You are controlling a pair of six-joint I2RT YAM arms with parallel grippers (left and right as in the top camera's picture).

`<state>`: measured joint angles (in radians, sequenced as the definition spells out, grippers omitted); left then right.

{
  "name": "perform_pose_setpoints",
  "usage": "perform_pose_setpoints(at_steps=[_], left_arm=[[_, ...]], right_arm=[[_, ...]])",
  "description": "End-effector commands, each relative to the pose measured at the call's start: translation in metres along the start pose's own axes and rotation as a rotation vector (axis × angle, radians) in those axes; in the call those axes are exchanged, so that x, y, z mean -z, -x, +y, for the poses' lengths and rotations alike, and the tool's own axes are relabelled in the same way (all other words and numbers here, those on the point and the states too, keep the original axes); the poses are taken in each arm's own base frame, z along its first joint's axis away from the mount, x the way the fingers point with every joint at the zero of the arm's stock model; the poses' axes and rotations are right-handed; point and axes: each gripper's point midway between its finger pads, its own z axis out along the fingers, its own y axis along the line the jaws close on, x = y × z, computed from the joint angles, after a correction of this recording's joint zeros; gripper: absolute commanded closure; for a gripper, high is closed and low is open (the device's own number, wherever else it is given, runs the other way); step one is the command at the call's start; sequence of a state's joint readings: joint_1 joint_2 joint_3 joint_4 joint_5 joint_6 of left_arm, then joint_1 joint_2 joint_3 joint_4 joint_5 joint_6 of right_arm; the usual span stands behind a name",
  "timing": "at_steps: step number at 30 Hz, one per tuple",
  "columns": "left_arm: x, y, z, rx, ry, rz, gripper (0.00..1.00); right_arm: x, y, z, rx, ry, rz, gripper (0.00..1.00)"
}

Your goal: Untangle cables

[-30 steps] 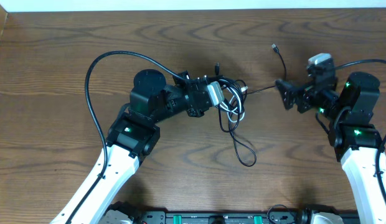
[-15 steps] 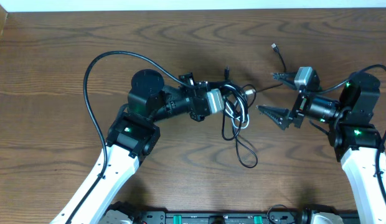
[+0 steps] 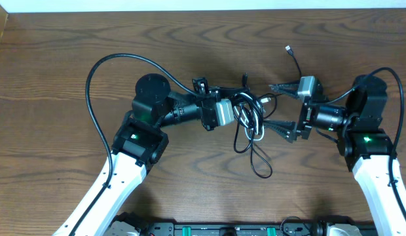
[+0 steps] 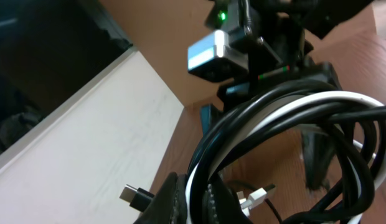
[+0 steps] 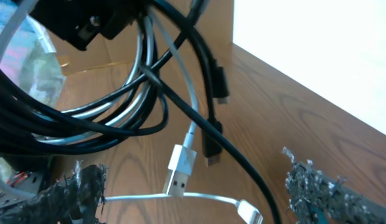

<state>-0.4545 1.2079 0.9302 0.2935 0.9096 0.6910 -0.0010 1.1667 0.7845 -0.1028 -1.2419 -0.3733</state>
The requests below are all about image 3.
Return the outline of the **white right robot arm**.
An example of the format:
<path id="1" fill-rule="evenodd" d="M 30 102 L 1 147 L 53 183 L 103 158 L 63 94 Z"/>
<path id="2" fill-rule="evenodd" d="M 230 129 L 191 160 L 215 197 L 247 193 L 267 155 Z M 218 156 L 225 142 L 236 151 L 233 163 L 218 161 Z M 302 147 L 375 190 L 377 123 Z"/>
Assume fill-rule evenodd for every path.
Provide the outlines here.
<path id="1" fill-rule="evenodd" d="M 360 75 L 337 106 L 313 76 L 271 85 L 274 92 L 302 102 L 299 120 L 266 121 L 265 126 L 288 142 L 308 139 L 312 129 L 336 132 L 332 141 L 360 185 L 379 235 L 406 235 L 406 188 L 396 157 L 396 143 L 383 129 L 386 83 L 374 75 Z"/>

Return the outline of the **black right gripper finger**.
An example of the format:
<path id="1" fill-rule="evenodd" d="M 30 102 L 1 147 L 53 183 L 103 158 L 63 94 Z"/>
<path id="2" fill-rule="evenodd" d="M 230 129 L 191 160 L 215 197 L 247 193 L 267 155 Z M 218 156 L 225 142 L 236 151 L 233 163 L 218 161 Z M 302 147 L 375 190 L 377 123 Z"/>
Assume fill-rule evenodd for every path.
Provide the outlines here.
<path id="1" fill-rule="evenodd" d="M 265 128 L 270 128 L 289 143 L 297 140 L 297 124 L 294 121 L 264 120 Z"/>
<path id="2" fill-rule="evenodd" d="M 289 96 L 297 100 L 299 98 L 299 95 L 297 94 L 299 83 L 299 81 L 294 81 L 290 83 L 271 84 L 269 85 L 269 87 L 274 92 Z"/>

